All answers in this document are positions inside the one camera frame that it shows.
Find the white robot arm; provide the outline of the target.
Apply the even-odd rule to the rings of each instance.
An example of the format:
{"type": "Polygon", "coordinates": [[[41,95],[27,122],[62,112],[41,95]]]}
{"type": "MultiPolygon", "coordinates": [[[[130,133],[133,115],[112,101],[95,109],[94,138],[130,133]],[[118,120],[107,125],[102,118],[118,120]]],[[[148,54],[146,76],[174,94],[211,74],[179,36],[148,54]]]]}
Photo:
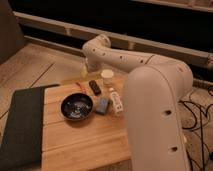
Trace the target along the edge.
{"type": "Polygon", "coordinates": [[[128,73],[122,103],[133,171],[190,171],[178,108],[192,89],[190,67],[158,54],[113,49],[105,35],[82,50],[90,72],[106,63],[128,73]]]}

